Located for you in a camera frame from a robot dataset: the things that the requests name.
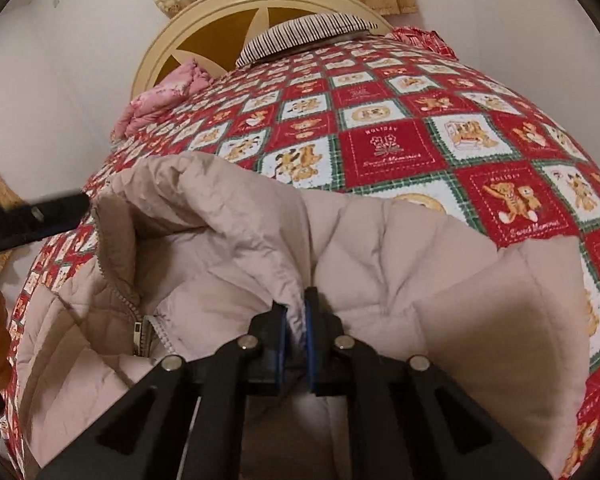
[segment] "bed sheet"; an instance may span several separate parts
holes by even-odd
[[[149,156],[215,153],[269,178],[408,200],[453,215],[504,247],[580,237],[590,378],[568,476],[600,436],[600,169],[523,96],[448,57],[389,39],[349,41],[236,70],[118,146],[85,186]],[[94,256],[93,219],[55,236],[15,307],[12,359],[37,286],[59,290]],[[2,421],[22,462],[17,377]]]

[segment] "quilted jacket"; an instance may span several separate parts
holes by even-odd
[[[17,366],[28,478],[157,359],[212,354],[272,300],[288,306],[302,354],[310,285],[347,333],[392,358],[427,355],[560,475],[589,371],[575,238],[498,251],[444,213],[295,189],[205,153],[117,174],[94,217],[98,257],[58,295],[39,286],[27,310]],[[142,320],[154,336],[134,340]],[[350,478],[346,401],[304,382],[266,409],[250,404],[246,478]]]

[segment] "zipper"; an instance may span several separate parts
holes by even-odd
[[[162,326],[160,319],[155,316],[144,316],[144,321],[149,325],[149,329],[146,329],[147,332],[151,332],[152,335],[155,332],[155,335],[158,336],[160,342],[164,346],[167,351],[167,354],[177,354],[175,348],[169,341],[169,337],[167,336],[167,331]]]
[[[97,215],[97,213],[95,213],[95,212],[93,213],[93,219],[94,219],[94,224],[96,227],[96,234],[98,235],[98,245],[100,245],[102,243],[102,230],[100,229],[100,218]],[[110,282],[110,280],[107,279],[107,273],[102,268],[102,261],[97,255],[96,255],[96,260],[98,262],[98,270],[100,271],[100,275],[105,280],[105,282],[107,282],[107,284],[112,288],[113,293],[127,307],[127,309],[129,310],[129,313],[134,318],[134,339],[133,339],[134,355],[145,357],[144,355],[142,355],[142,353],[145,351],[145,348],[143,346],[146,345],[147,338],[146,338],[146,335],[144,334],[144,332],[145,332],[145,330],[143,329],[144,324],[142,323],[142,315],[140,314],[140,311],[136,308],[136,306],[131,301],[129,301],[129,299],[127,299],[124,296],[124,294],[122,294],[122,292],[120,292],[118,290],[118,288],[116,286],[114,286]]]

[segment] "metal screw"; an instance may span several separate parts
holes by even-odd
[[[417,372],[426,372],[431,366],[431,361],[424,357],[424,355],[414,355],[409,359],[409,366]]]
[[[334,339],[333,344],[336,345],[336,348],[339,348],[340,350],[351,350],[356,344],[356,340],[350,335],[339,335],[336,339]]]
[[[173,372],[182,366],[184,359],[179,355],[167,355],[162,360],[162,368],[167,370],[168,372]]]
[[[258,338],[251,334],[241,335],[238,338],[238,346],[243,350],[253,350],[258,346]]]

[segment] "white wall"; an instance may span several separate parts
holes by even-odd
[[[107,149],[88,134],[28,11],[0,16],[0,174],[32,200],[81,187]]]
[[[418,0],[461,60],[535,102],[600,166],[600,34],[576,0]]]
[[[32,20],[101,142],[128,104],[145,51],[168,23],[152,0],[34,0]]]

